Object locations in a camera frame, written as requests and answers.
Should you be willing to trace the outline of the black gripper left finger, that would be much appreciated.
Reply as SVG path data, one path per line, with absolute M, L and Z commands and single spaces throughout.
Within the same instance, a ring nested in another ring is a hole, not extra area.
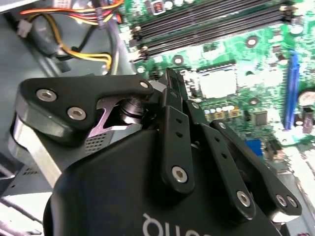
M 57 191 L 100 195 L 114 188 L 135 189 L 141 164 L 153 158 L 147 179 L 169 195 L 194 190 L 189 119 L 183 113 L 187 94 L 183 79 L 167 70 L 151 83 L 139 75 L 33 78 L 18 86 L 13 136 Z M 111 112 L 117 104 L 144 106 L 144 127 L 117 145 L 83 152 L 87 139 L 116 128 Z

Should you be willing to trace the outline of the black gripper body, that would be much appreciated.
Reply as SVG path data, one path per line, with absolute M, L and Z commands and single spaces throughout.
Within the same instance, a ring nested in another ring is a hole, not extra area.
M 156 187 L 156 131 L 139 131 L 77 161 L 57 181 L 44 211 L 47 236 L 277 236 L 256 209 L 236 222 L 210 153 L 191 148 L 194 191 Z

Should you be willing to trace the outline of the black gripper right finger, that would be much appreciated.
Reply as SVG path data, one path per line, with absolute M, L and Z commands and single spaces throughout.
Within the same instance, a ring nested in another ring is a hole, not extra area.
M 223 206 L 237 221 L 253 220 L 260 209 L 271 221 L 290 221 L 302 214 L 292 192 L 222 121 L 209 123 L 200 106 L 189 100 L 183 76 L 176 72 L 174 88 L 183 98 L 193 141 L 209 156 L 218 175 Z

